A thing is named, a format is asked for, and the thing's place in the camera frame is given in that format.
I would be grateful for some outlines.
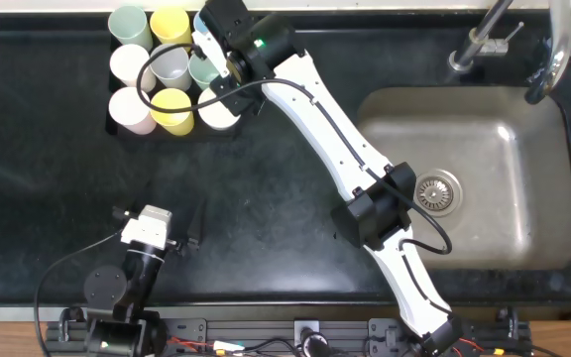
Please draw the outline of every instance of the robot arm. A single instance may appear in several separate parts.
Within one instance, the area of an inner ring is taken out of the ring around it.
[[[281,83],[264,83],[261,92],[253,95],[275,103],[330,171],[345,201],[332,211],[332,217],[343,236],[357,247],[365,246],[374,257],[399,302],[402,320],[430,355],[448,349],[463,333],[461,322],[449,315],[450,307],[435,290],[416,247],[400,244],[402,239],[412,238],[406,214],[409,207],[367,172],[369,169],[406,197],[412,197],[413,171],[405,163],[392,166],[363,138],[323,84],[311,56],[285,20],[271,15],[255,22],[241,0],[209,0],[200,17],[212,33],[207,36],[216,39],[223,53],[228,53],[226,67],[235,84],[280,78],[303,86],[314,96],[310,101],[300,90]],[[220,56],[216,62],[220,68],[223,66]],[[222,94],[226,82],[216,80],[211,89]],[[317,102],[335,127],[316,107]],[[248,109],[229,103],[224,101],[235,115]],[[364,165],[359,164],[352,150]]]

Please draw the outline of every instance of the faucet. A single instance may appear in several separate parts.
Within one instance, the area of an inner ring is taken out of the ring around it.
[[[508,41],[523,26],[519,26],[505,40],[493,40],[489,35],[495,24],[506,13],[513,0],[497,0],[477,28],[472,29],[459,51],[454,51],[448,63],[457,72],[468,72],[475,56],[485,56],[486,48],[496,49],[493,55],[502,56],[508,51]],[[571,9],[569,0],[548,0],[552,24],[552,50],[543,68],[525,93],[525,101],[536,104],[541,101],[561,79],[571,54]]]

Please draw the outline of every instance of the black countertop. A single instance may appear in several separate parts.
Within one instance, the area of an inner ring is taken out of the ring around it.
[[[508,14],[497,35],[526,26],[505,58],[479,59],[462,78],[446,58],[480,14],[294,15],[325,84],[353,120],[379,88],[526,85],[549,33],[547,14]],[[112,233],[111,207],[135,196],[173,212],[183,239],[208,199],[205,238],[189,259],[169,257],[152,304],[389,303],[373,259],[334,239],[332,178],[275,106],[248,118],[231,142],[127,142],[104,130],[110,36],[105,15],[0,17],[0,304],[28,304],[57,258]],[[571,145],[571,66],[552,97]],[[42,300],[83,302],[93,267],[119,264],[117,240],[63,264]],[[559,271],[434,270],[452,304],[571,302],[571,265]]]

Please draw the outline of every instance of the sink drain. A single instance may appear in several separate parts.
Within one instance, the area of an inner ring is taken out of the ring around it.
[[[417,182],[415,200],[431,215],[447,215],[461,202],[459,181],[444,170],[433,169],[420,175]]]

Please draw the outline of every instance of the sink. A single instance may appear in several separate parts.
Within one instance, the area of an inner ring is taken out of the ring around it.
[[[358,113],[363,136],[418,176],[414,200],[447,231],[453,252],[428,268],[560,269],[571,261],[571,165],[563,114],[524,88],[385,88]],[[443,246],[410,212],[416,239]]]

